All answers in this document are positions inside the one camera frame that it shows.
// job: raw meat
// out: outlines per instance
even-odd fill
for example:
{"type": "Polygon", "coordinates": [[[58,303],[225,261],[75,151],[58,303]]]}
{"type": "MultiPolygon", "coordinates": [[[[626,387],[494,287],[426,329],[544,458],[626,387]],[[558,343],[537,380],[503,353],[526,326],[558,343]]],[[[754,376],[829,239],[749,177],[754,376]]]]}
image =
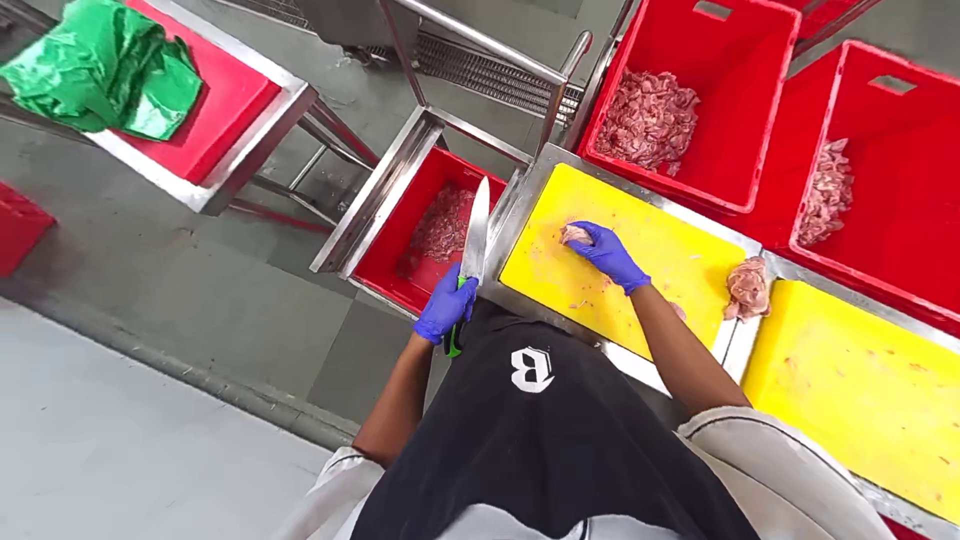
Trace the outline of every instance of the raw meat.
{"type": "Polygon", "coordinates": [[[685,321],[686,311],[684,311],[684,309],[680,307],[680,304],[677,304],[676,302],[669,302],[669,304],[670,304],[670,307],[673,307],[673,310],[677,312],[677,316],[680,317],[680,320],[685,321]]]}
{"type": "Polygon", "coordinates": [[[579,227],[574,227],[573,225],[564,225],[561,231],[563,231],[563,234],[560,237],[560,243],[564,245],[570,240],[576,240],[583,244],[587,244],[588,246],[593,245],[593,238],[590,237],[590,233],[579,227]]]}
{"type": "Polygon", "coordinates": [[[723,310],[725,321],[734,317],[746,321],[757,315],[770,314],[766,274],[767,263],[763,257],[751,257],[736,265],[727,276],[730,303],[723,310]]]}
{"type": "Polygon", "coordinates": [[[451,255],[464,251],[475,196],[469,189],[445,185],[414,229],[410,251],[435,262],[450,262],[451,255]]]}
{"type": "Polygon", "coordinates": [[[804,218],[797,232],[797,243],[802,246],[826,240],[843,228],[840,212],[849,210],[853,204],[853,176],[848,174],[850,160],[841,154],[848,141],[841,138],[824,143],[820,149],[804,218]]]}
{"type": "Polygon", "coordinates": [[[697,127],[698,103],[697,92],[681,88],[672,73],[627,69],[593,148],[651,171],[667,163],[666,174],[675,176],[697,127]]]}

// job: floor drain grate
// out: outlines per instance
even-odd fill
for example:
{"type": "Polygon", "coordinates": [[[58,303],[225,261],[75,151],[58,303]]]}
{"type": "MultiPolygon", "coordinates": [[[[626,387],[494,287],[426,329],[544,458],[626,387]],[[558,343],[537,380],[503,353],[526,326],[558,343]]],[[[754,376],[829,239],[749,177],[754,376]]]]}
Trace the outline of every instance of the floor drain grate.
{"type": "MultiPolygon", "coordinates": [[[[303,30],[310,30],[310,23],[293,0],[220,1],[303,30]]],[[[379,47],[375,47],[372,52],[381,57],[390,56],[386,50],[379,47]]],[[[419,71],[424,75],[443,79],[510,107],[526,110],[540,118],[546,115],[552,86],[522,69],[424,31],[417,35],[416,54],[420,64],[419,71]]],[[[573,119],[573,113],[583,96],[582,88],[567,87],[560,113],[557,115],[558,122],[566,125],[573,119]]]]}

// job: red crate handle hole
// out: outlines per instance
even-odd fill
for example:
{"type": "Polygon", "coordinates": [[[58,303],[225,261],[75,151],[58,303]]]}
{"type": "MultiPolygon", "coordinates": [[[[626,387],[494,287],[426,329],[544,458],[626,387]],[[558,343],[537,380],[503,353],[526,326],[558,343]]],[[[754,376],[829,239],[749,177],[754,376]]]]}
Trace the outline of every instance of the red crate handle hole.
{"type": "Polygon", "coordinates": [[[917,87],[917,85],[905,81],[900,77],[894,77],[893,75],[880,75],[875,77],[868,84],[898,96],[902,96],[917,87]]]}
{"type": "Polygon", "coordinates": [[[710,2],[709,0],[700,0],[697,2],[693,6],[693,11],[719,21],[727,20],[727,17],[733,13],[733,9],[726,8],[715,2],[710,2]]]}

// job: green plastic bag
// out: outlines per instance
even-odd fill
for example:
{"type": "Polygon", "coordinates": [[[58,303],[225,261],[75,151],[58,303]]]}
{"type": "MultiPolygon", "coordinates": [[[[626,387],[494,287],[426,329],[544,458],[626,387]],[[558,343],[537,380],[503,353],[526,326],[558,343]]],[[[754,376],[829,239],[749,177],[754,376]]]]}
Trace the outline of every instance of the green plastic bag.
{"type": "Polygon", "coordinates": [[[0,76],[13,100],[82,132],[117,128],[167,140],[200,93],[186,43],[114,0],[75,0],[63,21],[12,61],[0,76]]]}

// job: blue nitrile glove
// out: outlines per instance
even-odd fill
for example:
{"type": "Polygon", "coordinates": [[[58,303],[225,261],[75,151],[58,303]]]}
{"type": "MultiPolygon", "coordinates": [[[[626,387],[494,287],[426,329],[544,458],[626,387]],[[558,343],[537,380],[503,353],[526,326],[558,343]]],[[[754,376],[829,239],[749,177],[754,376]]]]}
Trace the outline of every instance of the blue nitrile glove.
{"type": "Polygon", "coordinates": [[[426,303],[420,319],[414,323],[414,331],[420,337],[432,341],[434,345],[440,345],[444,334],[453,329],[460,317],[466,315],[467,320],[470,320],[470,315],[473,314],[473,301],[476,300],[477,284],[480,282],[476,278],[469,278],[464,286],[458,289],[459,274],[460,263],[457,262],[450,266],[444,278],[437,283],[430,295],[430,302],[426,303]]]}
{"type": "Polygon", "coordinates": [[[593,245],[588,246],[576,240],[570,240],[566,245],[590,261],[597,270],[610,276],[614,283],[623,287],[624,294],[630,296],[637,287],[650,284],[650,276],[644,274],[630,258],[616,233],[589,221],[574,221],[570,225],[587,231],[593,238],[593,245]]]}

